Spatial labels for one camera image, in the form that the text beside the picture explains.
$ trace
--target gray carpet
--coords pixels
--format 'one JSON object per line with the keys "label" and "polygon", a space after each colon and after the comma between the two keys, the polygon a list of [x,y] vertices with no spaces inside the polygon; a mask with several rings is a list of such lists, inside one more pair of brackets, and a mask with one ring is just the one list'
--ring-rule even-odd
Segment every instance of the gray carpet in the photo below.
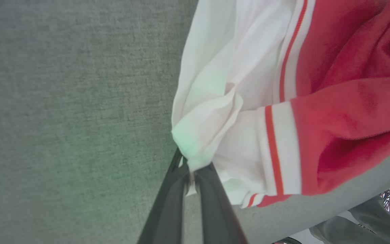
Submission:
{"label": "gray carpet", "polygon": [[[175,151],[194,0],[0,0],[0,243],[135,243]],[[238,210],[269,244],[390,187],[390,161],[326,196]],[[185,240],[201,243],[186,201]]]}

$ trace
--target striped cuff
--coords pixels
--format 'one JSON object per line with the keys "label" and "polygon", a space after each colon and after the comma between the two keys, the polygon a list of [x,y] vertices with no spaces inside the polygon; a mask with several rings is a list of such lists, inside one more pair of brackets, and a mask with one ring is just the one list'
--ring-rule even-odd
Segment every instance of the striped cuff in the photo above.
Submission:
{"label": "striped cuff", "polygon": [[263,201],[264,196],[262,193],[248,193],[243,199],[241,208],[257,206]]}
{"label": "striped cuff", "polygon": [[257,126],[266,194],[301,194],[299,140],[290,102],[259,108]]}

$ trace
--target gray pants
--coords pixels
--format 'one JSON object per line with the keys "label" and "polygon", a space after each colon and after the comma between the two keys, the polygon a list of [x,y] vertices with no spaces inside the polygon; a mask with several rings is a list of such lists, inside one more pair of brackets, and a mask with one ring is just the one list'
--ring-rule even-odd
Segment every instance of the gray pants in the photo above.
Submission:
{"label": "gray pants", "polygon": [[376,196],[350,210],[367,230],[350,220],[335,216],[311,227],[311,234],[325,244],[390,244],[390,212]]}

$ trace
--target white stripe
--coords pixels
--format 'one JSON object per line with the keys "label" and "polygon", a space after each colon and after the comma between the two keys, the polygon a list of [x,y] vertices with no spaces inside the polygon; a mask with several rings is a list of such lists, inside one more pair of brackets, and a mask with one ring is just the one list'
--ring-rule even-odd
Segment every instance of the white stripe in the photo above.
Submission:
{"label": "white stripe", "polygon": [[[249,202],[251,201],[251,198],[252,196],[255,195],[254,197],[254,201],[252,202],[252,205],[249,206]],[[246,196],[245,196],[245,199],[243,200],[243,203],[241,205],[240,208],[246,208],[246,207],[255,207],[257,206],[258,204],[260,204],[263,199],[264,199],[264,196],[265,194],[263,193],[253,193],[253,192],[249,192]]]}
{"label": "white stripe", "polygon": [[277,189],[275,183],[274,168],[272,166],[272,158],[270,156],[270,147],[267,140],[266,115],[265,108],[257,109],[257,131],[258,141],[260,143],[261,161],[266,179],[266,194],[268,196],[276,196]]}
{"label": "white stripe", "polygon": [[258,193],[254,198],[254,202],[252,203],[252,207],[260,204],[263,201],[264,196],[265,196],[264,194]]}
{"label": "white stripe", "polygon": [[[283,45],[281,47],[277,69],[275,71],[275,79],[273,84],[273,101],[274,104],[280,102],[280,79],[281,79],[281,69],[282,64],[285,58],[285,54],[287,52],[288,46],[291,42],[291,37],[294,34],[294,30],[296,29],[297,22],[299,20],[300,13],[303,8],[303,0],[299,0],[296,2],[293,16],[291,17],[290,23],[288,25],[287,34],[285,35]],[[308,4],[306,6],[305,15],[303,17],[301,26],[299,28],[299,32],[297,33],[296,39],[294,40],[293,46],[291,47],[290,54],[288,56],[288,61],[285,69],[285,77],[284,77],[284,89],[285,89],[285,100],[288,101],[297,96],[296,91],[296,70],[297,70],[297,61],[299,59],[300,49],[303,45],[303,42],[306,38],[306,34],[308,33],[309,27],[311,25],[312,13],[314,11],[314,6],[316,4],[316,0],[308,0]]]}
{"label": "white stripe", "polygon": [[[296,35],[296,39],[294,40],[293,46],[291,47],[290,54],[288,56],[288,61],[286,63],[285,69],[285,78],[284,78],[284,91],[285,91],[285,100],[289,101],[297,96],[296,91],[296,71],[297,71],[297,61],[299,60],[300,50],[302,48],[303,42],[305,41],[306,34],[308,34],[309,27],[311,26],[312,13],[314,12],[314,6],[316,4],[316,0],[308,0],[308,4],[306,6],[305,15],[303,16],[302,23],[299,28],[299,32]],[[297,5],[300,6],[300,9],[303,7],[303,1],[297,1]],[[300,12],[293,16],[297,20],[299,19]]]}
{"label": "white stripe", "polygon": [[246,194],[245,198],[243,199],[243,203],[241,205],[240,208],[245,208],[245,207],[248,207],[249,205],[249,201],[251,200],[251,196],[254,195],[254,193],[252,192],[248,192],[248,194]]}
{"label": "white stripe", "polygon": [[297,129],[290,102],[272,106],[275,137],[285,195],[302,193],[302,173]]}

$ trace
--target red and white jacket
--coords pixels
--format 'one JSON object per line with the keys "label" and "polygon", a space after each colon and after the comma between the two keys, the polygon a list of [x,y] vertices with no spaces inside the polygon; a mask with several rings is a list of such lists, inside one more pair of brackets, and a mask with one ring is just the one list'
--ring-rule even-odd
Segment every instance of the red and white jacket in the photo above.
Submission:
{"label": "red and white jacket", "polygon": [[172,135],[242,207],[373,168],[390,155],[390,0],[200,0]]}

